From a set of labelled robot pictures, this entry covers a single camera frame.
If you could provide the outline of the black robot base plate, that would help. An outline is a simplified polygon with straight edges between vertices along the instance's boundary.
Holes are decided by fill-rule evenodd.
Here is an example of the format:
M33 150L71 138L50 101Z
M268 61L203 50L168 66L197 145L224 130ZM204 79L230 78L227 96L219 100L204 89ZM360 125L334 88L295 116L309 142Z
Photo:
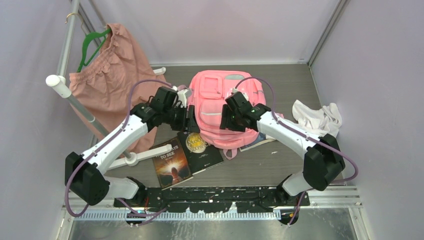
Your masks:
M114 207L128 205L157 212L169 213L226 213L235 207L237 213L270 213L279 207L295 210L296 206L309 206L307 194L290 196L280 186L231 187L145 187L132 199L115 199Z

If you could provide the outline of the Three Days To See book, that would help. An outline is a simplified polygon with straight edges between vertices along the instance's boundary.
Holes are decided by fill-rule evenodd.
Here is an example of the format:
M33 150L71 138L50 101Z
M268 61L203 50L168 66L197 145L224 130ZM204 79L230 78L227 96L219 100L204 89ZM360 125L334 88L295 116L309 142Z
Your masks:
M171 151L152 158L162 190L169 189L193 178L188 160L177 137L152 147L152 150L171 145Z

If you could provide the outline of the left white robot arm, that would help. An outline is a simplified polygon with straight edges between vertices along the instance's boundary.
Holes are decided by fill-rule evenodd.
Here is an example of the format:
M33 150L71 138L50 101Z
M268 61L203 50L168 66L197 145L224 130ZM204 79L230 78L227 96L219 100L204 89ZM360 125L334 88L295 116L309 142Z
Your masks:
M161 124L169 125L174 131L198 132L195 107L188 101L191 94L189 88L162 86L149 102L134 106L124 121L95 146L81 154L71 152L65 159L65 199L68 201L69 193L73 192L89 206L105 198L126 199L135 207L141 206L146 193L139 181L131 177L106 177L105 173L174 151L175 147L166 144L141 154L132 153L128 160L119 158L136 140Z

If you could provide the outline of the pink student backpack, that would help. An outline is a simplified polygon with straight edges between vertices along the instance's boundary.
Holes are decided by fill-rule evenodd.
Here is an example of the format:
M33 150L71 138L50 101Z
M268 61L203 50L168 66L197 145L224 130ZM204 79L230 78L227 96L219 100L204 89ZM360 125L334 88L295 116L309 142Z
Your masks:
M196 123L202 139L218 149L222 149L227 159L237 155L237 150L252 145L262 133L252 129L245 132L220 129L223 106L234 88L246 96L254 106L266 104L262 83L243 71L204 70L198 72L190 82L191 95L187 102L194 106Z

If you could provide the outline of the Moon and Sixpence book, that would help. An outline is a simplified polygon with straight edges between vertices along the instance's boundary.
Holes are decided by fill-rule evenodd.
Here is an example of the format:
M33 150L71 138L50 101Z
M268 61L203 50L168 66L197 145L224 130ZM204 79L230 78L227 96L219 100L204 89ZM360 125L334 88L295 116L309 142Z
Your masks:
M178 132L177 138L186 156L192 174L198 174L224 162L214 145L207 143L196 132Z

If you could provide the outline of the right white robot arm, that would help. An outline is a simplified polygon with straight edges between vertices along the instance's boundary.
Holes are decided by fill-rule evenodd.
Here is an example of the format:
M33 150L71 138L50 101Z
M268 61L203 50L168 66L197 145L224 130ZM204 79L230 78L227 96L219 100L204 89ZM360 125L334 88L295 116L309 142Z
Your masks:
M277 192L279 202L286 206L291 205L301 192L310 189L324 191L346 167L334 136L319 136L302 130L276 115L268 106L262 103L252 105L239 91L225 99L220 128L266 134L301 157L302 170L284 179Z

